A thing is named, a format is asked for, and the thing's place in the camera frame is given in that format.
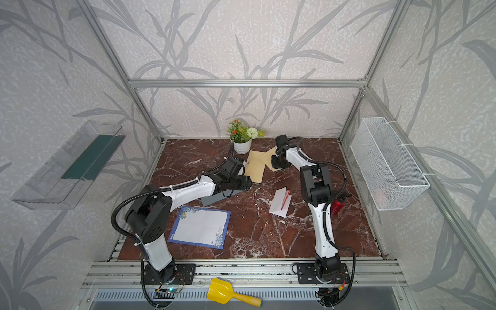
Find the red bordered pink letter paper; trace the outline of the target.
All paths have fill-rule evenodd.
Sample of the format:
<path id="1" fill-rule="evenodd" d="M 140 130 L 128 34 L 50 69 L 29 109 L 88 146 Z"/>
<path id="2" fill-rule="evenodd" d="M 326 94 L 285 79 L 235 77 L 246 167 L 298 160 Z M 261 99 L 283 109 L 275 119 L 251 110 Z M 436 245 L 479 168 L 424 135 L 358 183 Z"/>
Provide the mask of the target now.
<path id="1" fill-rule="evenodd" d="M 271 202 L 269 212 L 273 215 L 285 218 L 288 213 L 291 199 L 292 195 L 286 187 L 277 190 Z"/>

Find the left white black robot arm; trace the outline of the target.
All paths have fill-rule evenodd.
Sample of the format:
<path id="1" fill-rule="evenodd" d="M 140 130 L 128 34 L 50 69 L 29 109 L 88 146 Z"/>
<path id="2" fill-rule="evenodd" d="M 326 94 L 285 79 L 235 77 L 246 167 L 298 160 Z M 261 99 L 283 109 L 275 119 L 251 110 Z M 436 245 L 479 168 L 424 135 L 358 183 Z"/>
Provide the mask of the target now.
<path id="1" fill-rule="evenodd" d="M 218 167 L 202 172 L 191 181 L 168 187 L 144 187 L 139 194 L 114 208 L 111 226 L 134 241 L 155 271 L 170 271 L 175 262 L 164 233 L 171 211 L 226 191 L 248 191 L 252 184 L 251 178 L 245 175 L 245 161 L 229 156 Z"/>

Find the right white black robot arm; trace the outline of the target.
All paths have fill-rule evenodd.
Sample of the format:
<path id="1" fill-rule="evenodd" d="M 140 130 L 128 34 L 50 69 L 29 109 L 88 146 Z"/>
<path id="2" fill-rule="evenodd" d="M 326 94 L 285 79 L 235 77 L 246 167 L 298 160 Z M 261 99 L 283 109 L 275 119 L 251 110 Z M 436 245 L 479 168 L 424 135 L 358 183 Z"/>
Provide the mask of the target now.
<path id="1" fill-rule="evenodd" d="M 328 162 L 316 161 L 306 155 L 300 148 L 301 142 L 295 142 L 286 135 L 275 139 L 276 151 L 271 157 L 275 169 L 295 167 L 300 172 L 300 193 L 309 205 L 315 231 L 315 268 L 319 279 L 326 281 L 337 273 L 341 266 L 340 250 L 345 247 L 335 243 L 331 223 L 332 203 L 344 194 L 347 175 L 341 166 Z M 330 167 L 336 168 L 343 176 L 344 183 L 338 191 L 333 188 Z"/>

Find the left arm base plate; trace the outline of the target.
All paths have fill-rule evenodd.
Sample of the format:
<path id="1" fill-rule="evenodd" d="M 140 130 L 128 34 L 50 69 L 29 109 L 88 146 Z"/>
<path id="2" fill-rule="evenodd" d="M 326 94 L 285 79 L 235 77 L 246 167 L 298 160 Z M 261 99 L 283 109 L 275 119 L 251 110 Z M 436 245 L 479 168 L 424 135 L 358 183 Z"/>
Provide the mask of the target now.
<path id="1" fill-rule="evenodd" d="M 196 265 L 180 263 L 174 267 L 166 267 L 163 271 L 156 271 L 148 263 L 142 270 L 141 283 L 144 285 L 192 285 L 195 277 Z"/>

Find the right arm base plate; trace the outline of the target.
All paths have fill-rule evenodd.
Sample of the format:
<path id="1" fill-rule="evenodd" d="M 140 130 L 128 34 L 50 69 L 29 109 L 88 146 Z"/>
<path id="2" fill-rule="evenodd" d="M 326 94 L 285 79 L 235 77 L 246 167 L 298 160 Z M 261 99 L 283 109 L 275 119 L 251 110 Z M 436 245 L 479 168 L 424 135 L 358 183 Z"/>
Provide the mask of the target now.
<path id="1" fill-rule="evenodd" d="M 299 284 L 341 286 L 342 284 L 348 284 L 351 276 L 345 263 L 341 263 L 339 271 L 332 273 L 327 280 L 323 276 L 317 276 L 314 263 L 297 262 L 291 266 L 291 270 L 297 275 Z"/>

